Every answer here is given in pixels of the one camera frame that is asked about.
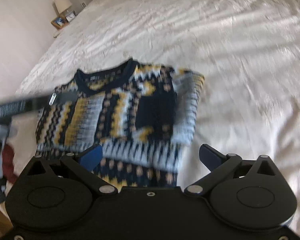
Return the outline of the navy yellow patterned knit sweater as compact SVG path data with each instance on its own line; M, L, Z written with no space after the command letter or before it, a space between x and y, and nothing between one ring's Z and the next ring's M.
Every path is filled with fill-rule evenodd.
M98 144L102 159L93 173L115 187L174 187L204 81L188 69L133 59L100 72L78 70L55 88L76 99L42 110L36 153L56 160Z

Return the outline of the red garment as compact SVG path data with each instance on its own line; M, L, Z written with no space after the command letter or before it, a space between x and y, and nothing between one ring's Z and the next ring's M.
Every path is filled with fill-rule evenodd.
M2 150L2 172L11 184L14 184L18 179L18 176L14 173L13 159L14 150L9 144L6 144Z

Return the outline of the small bedside clock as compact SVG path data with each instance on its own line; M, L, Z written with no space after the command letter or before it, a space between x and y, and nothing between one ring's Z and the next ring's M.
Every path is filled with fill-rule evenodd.
M74 11L67 13L67 15L65 16L66 20L68 22L71 22L72 20L74 20L76 18L76 13Z

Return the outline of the cream embroidered bedspread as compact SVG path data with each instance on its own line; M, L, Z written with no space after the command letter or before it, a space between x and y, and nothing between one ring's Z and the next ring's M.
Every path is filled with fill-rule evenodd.
M298 199L290 227L300 236L300 0L94 0L17 94L48 92L78 69L128 58L205 77L178 185L207 174L201 144L244 159L268 155Z

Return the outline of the white bedside lamp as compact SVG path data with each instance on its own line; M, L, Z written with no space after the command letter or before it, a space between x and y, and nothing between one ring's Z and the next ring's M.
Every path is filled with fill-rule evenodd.
M71 6L72 3L70 0L54 0L55 6L57 8L57 11L61 14L64 11L68 10Z

